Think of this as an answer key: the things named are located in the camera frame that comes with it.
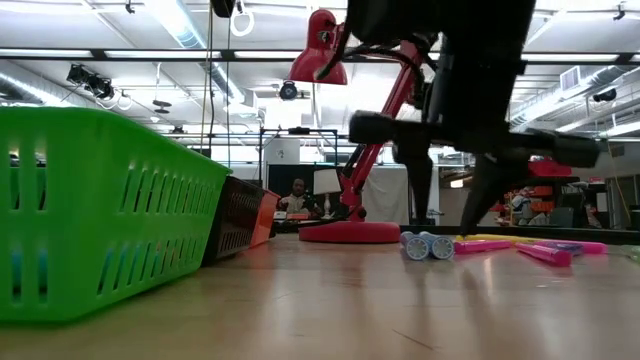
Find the table surface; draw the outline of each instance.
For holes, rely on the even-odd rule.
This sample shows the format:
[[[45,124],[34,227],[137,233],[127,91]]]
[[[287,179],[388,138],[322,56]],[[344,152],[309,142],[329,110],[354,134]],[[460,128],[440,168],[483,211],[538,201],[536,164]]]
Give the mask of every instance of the table surface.
[[[640,265],[556,269],[503,250],[404,261],[398,245],[282,235],[65,327],[0,327],[0,359],[632,359]]]

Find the lamp shade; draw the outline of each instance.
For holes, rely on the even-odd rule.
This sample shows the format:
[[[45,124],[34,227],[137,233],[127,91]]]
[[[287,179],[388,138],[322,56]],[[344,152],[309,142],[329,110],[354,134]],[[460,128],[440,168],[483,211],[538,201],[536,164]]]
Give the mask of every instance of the lamp shade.
[[[340,181],[336,169],[317,170],[313,173],[313,194],[340,192]]]
[[[289,80],[313,82],[321,84],[347,85],[347,72],[344,65],[338,62],[322,79],[315,74],[329,63],[334,51],[332,44],[336,42],[336,18],[331,11],[316,10],[309,17],[307,47],[293,61]]]

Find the pink marker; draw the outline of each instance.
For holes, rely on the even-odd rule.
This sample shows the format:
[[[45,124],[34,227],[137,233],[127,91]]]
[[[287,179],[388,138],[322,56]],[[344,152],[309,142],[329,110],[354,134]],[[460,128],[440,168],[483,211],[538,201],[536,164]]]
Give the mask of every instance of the pink marker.
[[[572,240],[542,240],[542,241],[551,241],[557,244],[576,244],[582,245],[582,251],[585,254],[606,254],[607,253],[607,245],[603,243],[592,243],[588,241],[572,241]]]
[[[465,255],[473,254],[483,251],[507,249],[511,247],[511,241],[508,240],[496,240],[496,241],[465,241],[453,243],[456,254]]]
[[[564,250],[548,248],[540,245],[528,245],[516,243],[516,249],[536,259],[548,262],[555,266],[571,266],[571,253]]]

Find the lamp base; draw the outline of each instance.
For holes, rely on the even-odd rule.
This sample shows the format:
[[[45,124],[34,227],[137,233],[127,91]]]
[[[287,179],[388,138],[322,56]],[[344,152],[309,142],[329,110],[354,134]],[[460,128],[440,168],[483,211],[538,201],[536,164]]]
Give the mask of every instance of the lamp base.
[[[400,226],[388,222],[338,221],[299,230],[301,241],[344,244],[391,244],[400,239]]]

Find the yellow marker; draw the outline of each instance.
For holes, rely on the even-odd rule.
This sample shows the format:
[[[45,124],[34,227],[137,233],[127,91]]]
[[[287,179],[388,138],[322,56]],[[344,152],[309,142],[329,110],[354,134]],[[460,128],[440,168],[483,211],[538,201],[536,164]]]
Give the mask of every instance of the yellow marker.
[[[538,238],[525,238],[520,236],[507,236],[507,235],[493,235],[493,234],[477,234],[477,235],[467,235],[462,237],[460,235],[456,236],[456,241],[477,241],[477,240],[508,240],[512,243],[530,243],[535,241],[542,241],[544,239]]]

